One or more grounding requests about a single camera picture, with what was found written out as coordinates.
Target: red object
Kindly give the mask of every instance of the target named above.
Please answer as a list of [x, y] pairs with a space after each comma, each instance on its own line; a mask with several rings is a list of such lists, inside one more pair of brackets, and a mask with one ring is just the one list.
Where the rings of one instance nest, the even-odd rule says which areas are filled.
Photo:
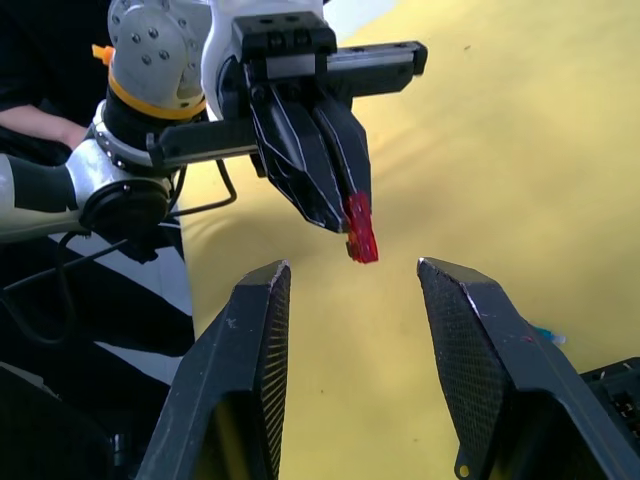
[[369, 197], [364, 192], [356, 192], [347, 202], [349, 219], [349, 240], [347, 250], [349, 256], [360, 263], [378, 261], [378, 245], [371, 223]]

